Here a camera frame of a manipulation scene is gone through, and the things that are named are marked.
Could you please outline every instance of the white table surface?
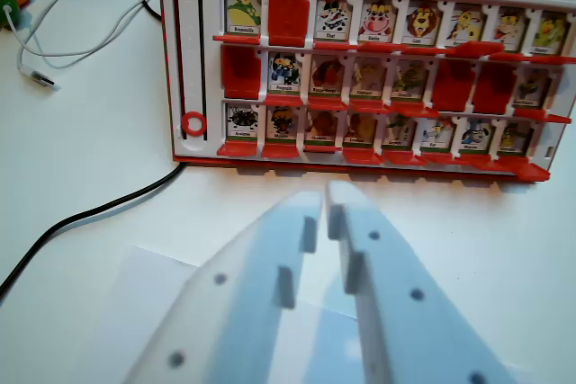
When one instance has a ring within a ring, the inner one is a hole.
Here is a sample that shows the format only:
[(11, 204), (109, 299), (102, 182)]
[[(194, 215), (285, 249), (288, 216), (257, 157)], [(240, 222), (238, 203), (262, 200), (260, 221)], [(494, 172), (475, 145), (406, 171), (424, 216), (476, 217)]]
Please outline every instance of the white table surface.
[[(25, 10), (36, 16), (48, 1)], [(95, 44), (133, 1), (61, 0), (40, 29), (43, 48)], [(1, 30), (0, 280), (58, 220), (176, 166), (160, 25), (145, 12), (72, 68), (25, 55), (62, 86), (54, 94), (18, 74), (17, 49), (11, 32)], [(552, 179), (540, 184), (352, 176), (478, 334), (538, 383), (572, 384), (576, 376), (574, 145), (572, 125)], [(0, 307), (0, 382), (66, 382), (130, 245), (201, 265), (275, 202), (322, 190), (330, 179), (350, 176), (188, 167), (139, 206), (55, 238)], [(325, 221), (318, 252), (305, 258), (299, 296), (355, 313)]]

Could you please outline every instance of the cartoon character picture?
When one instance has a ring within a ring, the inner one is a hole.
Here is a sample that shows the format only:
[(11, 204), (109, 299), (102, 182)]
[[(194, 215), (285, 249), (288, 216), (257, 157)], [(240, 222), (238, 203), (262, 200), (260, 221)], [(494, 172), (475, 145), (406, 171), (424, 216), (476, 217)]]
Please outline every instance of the cartoon character picture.
[(518, 86), (514, 98), (514, 107), (539, 108), (546, 94), (548, 71), (546, 69), (528, 69), (523, 83)]
[(557, 54), (562, 46), (568, 23), (566, 15), (544, 11), (540, 17), (538, 32), (532, 42), (531, 53)]
[(488, 153), (494, 127), (489, 120), (469, 119), (462, 135), (460, 153)]
[(518, 51), (524, 36), (526, 19), (520, 8), (500, 8), (492, 41), (504, 44), (506, 51)]
[(384, 86), (385, 69), (379, 58), (356, 58), (351, 97), (379, 99)]
[(250, 105), (227, 104), (227, 139), (256, 141), (258, 113)]
[(266, 141), (292, 143), (296, 141), (296, 115), (292, 107), (268, 107)]
[(386, 129), (382, 147), (408, 150), (412, 146), (416, 122), (414, 119), (394, 114), (386, 117)]
[(422, 99), (426, 75), (427, 70), (422, 60), (399, 60), (391, 98), (411, 101)]
[(260, 0), (226, 0), (228, 33), (258, 35), (260, 23)]
[(525, 155), (533, 132), (528, 121), (509, 123), (502, 134), (498, 154)]
[(300, 93), (301, 66), (293, 53), (271, 52), (269, 55), (268, 90), (273, 94)]
[(449, 152), (455, 126), (446, 117), (427, 119), (422, 133), (420, 150), (427, 152)]
[(338, 119), (332, 112), (310, 110), (307, 114), (307, 120), (304, 144), (313, 146), (334, 145)]
[(434, 45), (439, 24), (440, 13), (433, 2), (410, 1), (402, 43)]
[(395, 23), (392, 0), (364, 0), (358, 40), (390, 42)]
[(318, 40), (347, 40), (351, 12), (346, 0), (318, 0), (316, 34)]
[(372, 114), (348, 114), (348, 131), (344, 136), (345, 147), (372, 147), (376, 133), (376, 119)]
[(322, 96), (337, 96), (342, 90), (344, 67), (336, 56), (312, 57), (310, 93)]
[(477, 4), (456, 4), (450, 23), (452, 30), (446, 38), (446, 46), (454, 47), (470, 40), (478, 40), (483, 26), (482, 8)]

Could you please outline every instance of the red plastic flap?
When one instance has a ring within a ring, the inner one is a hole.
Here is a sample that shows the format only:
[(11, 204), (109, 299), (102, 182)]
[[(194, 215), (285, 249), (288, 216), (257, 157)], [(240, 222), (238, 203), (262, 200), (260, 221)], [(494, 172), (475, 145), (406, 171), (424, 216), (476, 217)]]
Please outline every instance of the red plastic flap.
[(384, 150), (384, 158), (396, 165), (425, 165), (426, 160), (414, 155), (412, 150)]
[(311, 146), (309, 144), (304, 145), (305, 152), (317, 152), (317, 153), (335, 153), (342, 150), (342, 147), (336, 146)]
[(392, 53), (402, 51), (405, 48), (402, 44), (392, 44), (390, 42), (362, 42), (358, 45), (358, 51), (370, 51), (373, 53)]
[(270, 45), (303, 47), (308, 28), (309, 0), (270, 0)]
[(506, 112), (506, 105), (516, 83), (515, 68), (504, 63), (484, 63), (472, 99), (474, 112), (484, 114)]
[(329, 40), (315, 40), (315, 49), (357, 49), (358, 46), (355, 44), (347, 44), (345, 42), (330, 42)]
[(501, 156), (499, 162), (526, 182), (544, 182), (550, 178), (548, 171), (531, 164), (526, 156)]
[(384, 108), (380, 99), (353, 99), (350, 98), (350, 107), (355, 112), (373, 112), (376, 114), (391, 112)]
[(422, 159), (433, 164), (453, 164), (454, 156), (451, 153), (422, 152)]
[(292, 159), (298, 157), (299, 154), (295, 144), (265, 143), (262, 156)]
[(247, 44), (258, 45), (260, 43), (260, 35), (258, 36), (242, 36), (242, 35), (214, 35), (213, 40), (220, 42), (228, 42), (231, 44)]
[(474, 83), (472, 62), (442, 59), (432, 93), (434, 108), (441, 112), (463, 112)]
[(255, 156), (258, 144), (255, 141), (226, 141), (216, 152), (220, 156)]
[(302, 105), (302, 99), (300, 99), (300, 96), (295, 94), (267, 94), (266, 99), (264, 99), (264, 104), (299, 107)]
[(256, 49), (223, 45), (221, 55), (224, 96), (234, 99), (258, 99), (260, 58), (256, 55)]
[(380, 165), (384, 158), (374, 153), (373, 148), (344, 147), (342, 155), (350, 164)]
[(504, 44), (484, 40), (471, 40), (446, 51), (447, 56), (456, 58), (480, 58), (504, 51)]
[(308, 96), (308, 106), (311, 110), (345, 110), (347, 105), (342, 102), (340, 97), (330, 96)]
[(399, 112), (404, 117), (424, 117), (434, 119), (440, 115), (436, 110), (431, 110), (424, 106), (424, 103), (393, 102), (390, 106), (391, 112)]
[(546, 111), (534, 108), (515, 108), (512, 115), (514, 117), (525, 117), (535, 121), (543, 121), (546, 118)]
[(418, 56), (435, 56), (436, 54), (446, 53), (448, 49), (437, 49), (436, 47), (412, 47), (404, 45), (401, 49), (402, 54), (414, 54)]

